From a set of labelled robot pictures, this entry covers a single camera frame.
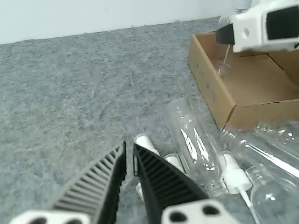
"clear plastic bottle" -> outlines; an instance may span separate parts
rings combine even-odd
[[[298,189],[287,180],[274,178],[262,164],[246,171],[253,183],[250,200],[261,224],[297,224]]]
[[[290,128],[290,125],[275,128],[270,125],[259,124],[254,134],[265,140],[277,140],[291,148],[295,148],[299,144],[299,138]]]
[[[287,173],[288,180],[299,183],[299,160],[285,152],[266,144],[251,133],[242,133],[233,128],[223,132],[222,139],[229,144],[229,149],[246,167],[257,163],[266,167],[277,176]]]
[[[164,118],[187,175],[204,186],[210,197],[226,194],[216,142],[201,126],[190,102],[173,100],[166,106]]]

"white bottle cap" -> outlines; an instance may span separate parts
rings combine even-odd
[[[153,143],[151,143],[150,138],[147,134],[139,134],[134,138],[134,142],[137,145],[140,145],[143,148],[148,149],[149,151],[155,153],[156,155],[160,156],[160,153],[155,149]]]
[[[239,194],[239,189],[245,191],[252,187],[252,183],[246,176],[244,170],[242,170],[230,151],[225,151],[219,156],[220,164],[226,164],[225,168],[222,168],[222,177],[226,183],[228,191],[232,195]]]
[[[178,154],[175,154],[175,153],[168,154],[168,155],[166,155],[164,157],[164,159],[166,161],[168,161],[171,165],[173,165],[174,167],[176,167],[179,171],[181,171],[182,173],[185,174],[185,171],[183,169],[181,161],[178,158]]]
[[[144,199],[143,199],[142,187],[141,187],[141,184],[140,184],[140,183],[138,183],[138,184],[136,185],[136,191],[137,191],[139,197],[144,201]]]

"white wall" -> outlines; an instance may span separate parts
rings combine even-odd
[[[0,44],[213,17],[231,0],[0,0]]]

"mounting hole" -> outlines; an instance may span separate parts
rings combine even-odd
[[[65,224],[82,224],[82,222],[79,219],[72,219]]]
[[[173,223],[181,223],[187,220],[187,217],[179,211],[174,211],[170,214],[170,221]]]
[[[249,30],[247,28],[244,29],[243,36],[244,36],[244,38],[249,37]]]
[[[217,208],[215,208],[214,206],[211,206],[211,205],[206,205],[202,209],[202,211],[207,216],[214,216],[214,215],[218,215],[220,213],[220,211]]]
[[[29,224],[46,224],[47,220],[43,217],[36,218],[32,220]]]

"open cardboard box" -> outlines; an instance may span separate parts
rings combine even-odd
[[[204,33],[192,36],[188,55],[192,73],[220,129],[299,120],[299,51],[230,51],[229,66],[218,74],[213,64],[223,61],[226,49],[217,45],[214,32]]]

